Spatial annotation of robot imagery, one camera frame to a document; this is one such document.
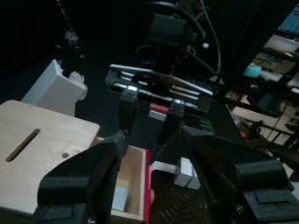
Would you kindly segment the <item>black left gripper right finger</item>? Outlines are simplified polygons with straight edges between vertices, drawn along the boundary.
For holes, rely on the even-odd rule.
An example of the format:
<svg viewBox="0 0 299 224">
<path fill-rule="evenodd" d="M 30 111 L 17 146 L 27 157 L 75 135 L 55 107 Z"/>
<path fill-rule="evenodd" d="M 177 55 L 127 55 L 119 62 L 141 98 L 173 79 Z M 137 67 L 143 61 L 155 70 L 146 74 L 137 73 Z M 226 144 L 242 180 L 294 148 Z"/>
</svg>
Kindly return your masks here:
<svg viewBox="0 0 299 224">
<path fill-rule="evenodd" d="M 299 224 L 299 199 L 276 158 L 189 126 L 182 139 L 203 187 L 207 224 Z"/>
</svg>

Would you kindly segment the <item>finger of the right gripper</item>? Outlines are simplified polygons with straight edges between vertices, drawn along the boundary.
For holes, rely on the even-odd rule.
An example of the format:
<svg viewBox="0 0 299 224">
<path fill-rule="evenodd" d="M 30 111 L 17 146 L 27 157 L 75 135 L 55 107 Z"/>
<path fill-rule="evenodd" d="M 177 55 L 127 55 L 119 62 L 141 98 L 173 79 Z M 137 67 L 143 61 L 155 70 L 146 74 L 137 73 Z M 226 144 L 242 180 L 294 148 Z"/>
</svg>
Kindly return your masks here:
<svg viewBox="0 0 299 224">
<path fill-rule="evenodd" d="M 121 95 L 119 126 L 122 130 L 131 131 L 137 116 L 138 92 L 127 89 Z"/>
<path fill-rule="evenodd" d="M 159 155 L 162 153 L 167 141 L 170 140 L 171 136 L 174 135 L 174 132 L 177 131 L 182 123 L 183 112 L 185 112 L 185 101 L 174 100 L 171 103 L 171 107 L 169 109 L 169 114 L 154 146 L 155 155 Z"/>
</svg>

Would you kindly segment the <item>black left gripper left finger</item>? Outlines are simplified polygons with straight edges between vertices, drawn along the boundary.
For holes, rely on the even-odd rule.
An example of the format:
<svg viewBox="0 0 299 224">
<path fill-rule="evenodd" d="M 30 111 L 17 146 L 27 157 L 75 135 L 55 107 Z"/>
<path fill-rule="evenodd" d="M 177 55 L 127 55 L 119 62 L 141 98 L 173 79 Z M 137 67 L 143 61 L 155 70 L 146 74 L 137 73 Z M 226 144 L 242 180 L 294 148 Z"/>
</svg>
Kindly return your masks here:
<svg viewBox="0 0 299 224">
<path fill-rule="evenodd" d="M 127 133 L 113 136 L 43 177 L 31 224 L 110 224 Z"/>
</svg>

